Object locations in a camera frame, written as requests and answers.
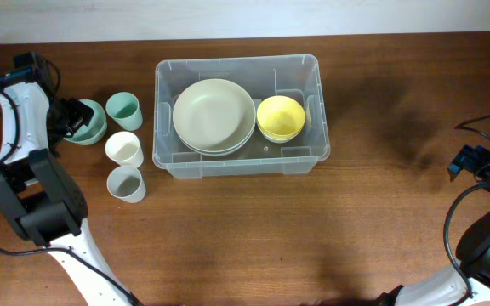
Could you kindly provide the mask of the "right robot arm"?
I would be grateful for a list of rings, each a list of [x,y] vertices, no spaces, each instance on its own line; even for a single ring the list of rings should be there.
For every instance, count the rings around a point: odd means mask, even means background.
[[[475,132],[469,125],[490,115],[461,122],[457,129]],[[483,133],[490,140],[490,135]],[[490,193],[490,150],[464,146],[447,167],[451,180],[467,171],[476,183],[457,196],[443,225],[443,245],[450,265],[429,279],[412,286],[398,286],[374,300],[375,305],[474,305],[490,301],[490,211],[475,221],[459,239],[456,251],[449,243],[449,228],[458,205],[466,196],[485,190]]]

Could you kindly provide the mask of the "cream white cup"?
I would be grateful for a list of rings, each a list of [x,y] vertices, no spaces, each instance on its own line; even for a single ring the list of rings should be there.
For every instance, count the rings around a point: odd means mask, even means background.
[[[120,166],[138,168],[144,162],[139,138],[127,131],[114,133],[105,142],[105,154]]]

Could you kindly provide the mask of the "white small bowl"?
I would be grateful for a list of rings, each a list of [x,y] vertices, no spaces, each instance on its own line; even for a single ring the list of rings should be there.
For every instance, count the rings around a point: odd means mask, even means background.
[[[259,130],[266,139],[268,139],[270,142],[276,143],[276,144],[287,143],[287,142],[291,141],[292,139],[296,138],[300,133],[300,131],[298,131],[297,133],[287,135],[287,136],[275,136],[274,134],[268,133],[267,131],[265,131],[261,127],[259,128]]]

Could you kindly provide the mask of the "beige bowl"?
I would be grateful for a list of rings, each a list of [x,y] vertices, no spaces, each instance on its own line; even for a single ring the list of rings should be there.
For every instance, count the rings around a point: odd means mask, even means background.
[[[176,132],[230,132],[245,129],[244,135],[255,126],[254,102],[238,84],[224,79],[206,79],[185,89],[177,98],[173,110]],[[204,150],[221,150],[194,144]]]
[[[245,129],[238,128],[230,132],[214,130],[209,132],[176,133],[182,143],[195,152],[205,156],[226,156],[244,146],[253,135],[254,128],[252,127],[247,135],[244,135],[244,132]],[[194,144],[216,148],[221,147],[221,150],[204,150],[203,148],[194,146]]]

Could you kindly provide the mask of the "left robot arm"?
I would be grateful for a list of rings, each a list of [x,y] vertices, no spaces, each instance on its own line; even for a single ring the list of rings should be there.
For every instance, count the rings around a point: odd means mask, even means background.
[[[139,299],[111,271],[91,234],[85,197],[61,166],[62,139],[90,130],[96,111],[58,95],[54,63],[28,52],[13,58],[0,76],[0,212],[11,229],[35,249],[10,257],[49,254],[89,305],[138,305]]]

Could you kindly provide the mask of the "mint green cup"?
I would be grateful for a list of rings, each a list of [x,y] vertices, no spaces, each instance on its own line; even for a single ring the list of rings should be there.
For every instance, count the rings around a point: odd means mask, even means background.
[[[107,115],[121,128],[134,131],[141,127],[143,116],[138,98],[129,92],[113,94],[105,104]]]

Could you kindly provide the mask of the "mint green small bowl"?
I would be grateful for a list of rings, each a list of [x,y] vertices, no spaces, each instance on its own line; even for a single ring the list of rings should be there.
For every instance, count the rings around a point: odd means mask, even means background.
[[[81,126],[72,137],[66,138],[66,141],[78,145],[93,145],[103,138],[107,130],[105,109],[90,99],[80,99],[80,102],[90,107],[94,111],[94,115],[89,125]]]

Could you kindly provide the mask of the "yellow small bowl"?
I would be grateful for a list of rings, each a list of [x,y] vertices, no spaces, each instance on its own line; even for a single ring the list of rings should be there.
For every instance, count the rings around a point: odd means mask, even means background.
[[[304,127],[305,110],[297,100],[288,96],[271,96],[259,106],[257,125],[275,136],[291,135]]]

